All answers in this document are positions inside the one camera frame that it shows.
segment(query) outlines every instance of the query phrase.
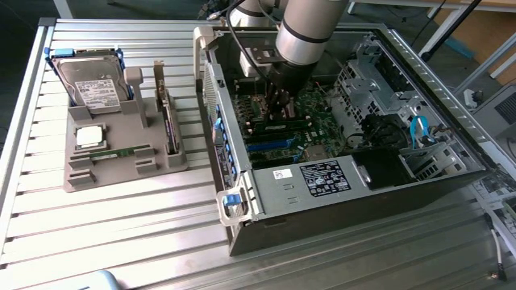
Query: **aluminum table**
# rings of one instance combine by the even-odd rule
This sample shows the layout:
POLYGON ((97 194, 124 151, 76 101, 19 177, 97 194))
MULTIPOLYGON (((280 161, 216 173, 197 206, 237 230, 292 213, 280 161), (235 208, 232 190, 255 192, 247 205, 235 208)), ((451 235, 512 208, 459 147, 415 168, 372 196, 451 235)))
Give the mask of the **aluminum table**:
MULTIPOLYGON (((352 228, 228 256, 193 81, 192 30, 205 21, 51 19, 37 29, 0 161, 1 289, 63 289, 100 269, 137 289, 483 289, 495 242, 469 192, 352 228), (124 50, 153 96, 164 60, 189 169, 64 192, 67 93, 43 48, 124 50)), ((503 249, 507 274, 516 260, 503 249)), ((499 285, 511 289, 515 283, 499 285)))

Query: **blue latch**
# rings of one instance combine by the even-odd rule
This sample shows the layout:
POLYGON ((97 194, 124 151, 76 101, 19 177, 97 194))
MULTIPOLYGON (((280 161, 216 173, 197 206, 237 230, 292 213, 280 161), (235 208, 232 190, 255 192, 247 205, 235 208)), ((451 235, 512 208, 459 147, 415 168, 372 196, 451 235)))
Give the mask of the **blue latch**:
POLYGON ((221 123, 223 123, 223 118, 217 118, 217 120, 215 121, 215 125, 213 125, 215 130, 217 130, 220 128, 221 123))
POLYGON ((73 53, 72 48, 57 48, 55 50, 55 57, 72 57, 73 53))
POLYGON ((232 205, 239 205, 239 204, 241 204, 240 195, 225 195, 223 197, 223 205, 225 207, 229 207, 232 205))

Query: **floor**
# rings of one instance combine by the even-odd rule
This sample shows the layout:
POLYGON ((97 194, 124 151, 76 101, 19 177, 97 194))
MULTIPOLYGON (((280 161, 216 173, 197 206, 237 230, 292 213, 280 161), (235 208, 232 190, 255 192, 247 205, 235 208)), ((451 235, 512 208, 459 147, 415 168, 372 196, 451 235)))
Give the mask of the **floor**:
MULTIPOLYGON (((76 18, 85 19, 196 19, 204 0, 119 0, 115 5, 107 5, 105 0, 68 0, 72 13, 76 18)), ((37 20, 40 17, 59 17, 52 0, 1 0, 0 6, 0 36, 9 42, 1 46, 0 51, 4 55, 0 73, 0 142, 7 136, 7 128, 11 122, 11 116, 17 100, 17 93, 24 75, 25 64, 28 61, 29 50, 37 20)), ((343 22, 376 22, 385 23, 388 27, 397 29, 405 39, 412 42, 427 22, 425 8, 417 7, 393 7, 385 5, 360 4, 356 7, 356 14, 344 13, 343 22)), ((432 22, 421 33, 415 49, 424 46, 437 25, 432 22)), ((429 65, 445 84, 453 88, 460 84, 464 78, 475 70, 479 64, 461 56, 449 47, 443 46, 429 65)), ((500 88, 496 80, 488 75, 483 76, 476 82, 489 96, 500 88)))

